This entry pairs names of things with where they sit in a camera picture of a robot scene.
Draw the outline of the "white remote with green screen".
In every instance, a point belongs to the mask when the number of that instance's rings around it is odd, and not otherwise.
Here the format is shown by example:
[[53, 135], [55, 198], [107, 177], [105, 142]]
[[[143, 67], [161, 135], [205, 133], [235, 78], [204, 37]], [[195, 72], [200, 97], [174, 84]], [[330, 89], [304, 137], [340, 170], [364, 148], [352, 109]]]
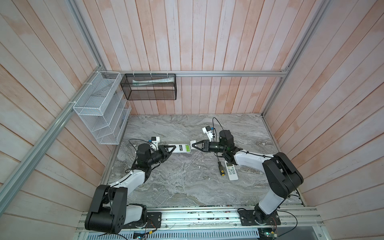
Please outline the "white remote with green screen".
[[191, 147], [189, 144], [175, 144], [177, 148], [174, 150], [173, 154], [184, 154], [190, 153]]

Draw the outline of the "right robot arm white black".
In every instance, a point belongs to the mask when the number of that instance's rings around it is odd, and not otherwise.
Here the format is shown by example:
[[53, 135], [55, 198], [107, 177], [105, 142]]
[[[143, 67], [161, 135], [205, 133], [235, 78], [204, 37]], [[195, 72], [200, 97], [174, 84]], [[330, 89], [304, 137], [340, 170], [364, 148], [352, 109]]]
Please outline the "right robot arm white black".
[[201, 152], [221, 154], [232, 165], [253, 168], [266, 175], [269, 190], [252, 211], [253, 224], [266, 225], [268, 219], [276, 214], [278, 207], [304, 182], [303, 176], [282, 152], [274, 155], [251, 153], [235, 146], [234, 137], [229, 130], [220, 131], [219, 136], [217, 142], [193, 141], [192, 147]]

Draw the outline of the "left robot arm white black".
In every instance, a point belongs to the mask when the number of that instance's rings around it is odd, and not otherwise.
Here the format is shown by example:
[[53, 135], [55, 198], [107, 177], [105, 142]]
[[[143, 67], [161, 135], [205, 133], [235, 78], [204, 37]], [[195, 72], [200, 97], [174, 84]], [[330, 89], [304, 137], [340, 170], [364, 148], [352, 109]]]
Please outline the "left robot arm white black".
[[142, 204], [128, 204], [128, 195], [150, 177], [152, 170], [164, 163], [177, 146], [150, 144], [137, 147], [136, 158], [126, 176], [110, 185], [96, 188], [85, 220], [85, 229], [106, 234], [118, 234], [124, 226], [137, 228], [148, 224], [147, 207]]

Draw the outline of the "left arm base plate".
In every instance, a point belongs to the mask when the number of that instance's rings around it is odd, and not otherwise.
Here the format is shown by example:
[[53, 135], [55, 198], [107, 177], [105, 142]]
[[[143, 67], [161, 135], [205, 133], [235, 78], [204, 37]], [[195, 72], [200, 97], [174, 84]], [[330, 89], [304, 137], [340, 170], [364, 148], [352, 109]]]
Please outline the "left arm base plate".
[[161, 227], [162, 213], [161, 212], [148, 212], [145, 217], [139, 221], [128, 223], [123, 226], [123, 229], [145, 229], [152, 228], [158, 229]]

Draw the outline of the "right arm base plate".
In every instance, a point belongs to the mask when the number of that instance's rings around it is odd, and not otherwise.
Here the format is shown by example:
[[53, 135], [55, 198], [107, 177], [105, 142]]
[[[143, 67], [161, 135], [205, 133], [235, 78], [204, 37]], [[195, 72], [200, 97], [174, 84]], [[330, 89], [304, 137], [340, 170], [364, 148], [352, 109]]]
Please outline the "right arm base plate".
[[244, 208], [237, 209], [242, 226], [279, 226], [281, 225], [280, 217], [277, 211], [266, 215], [259, 210], [246, 210]]

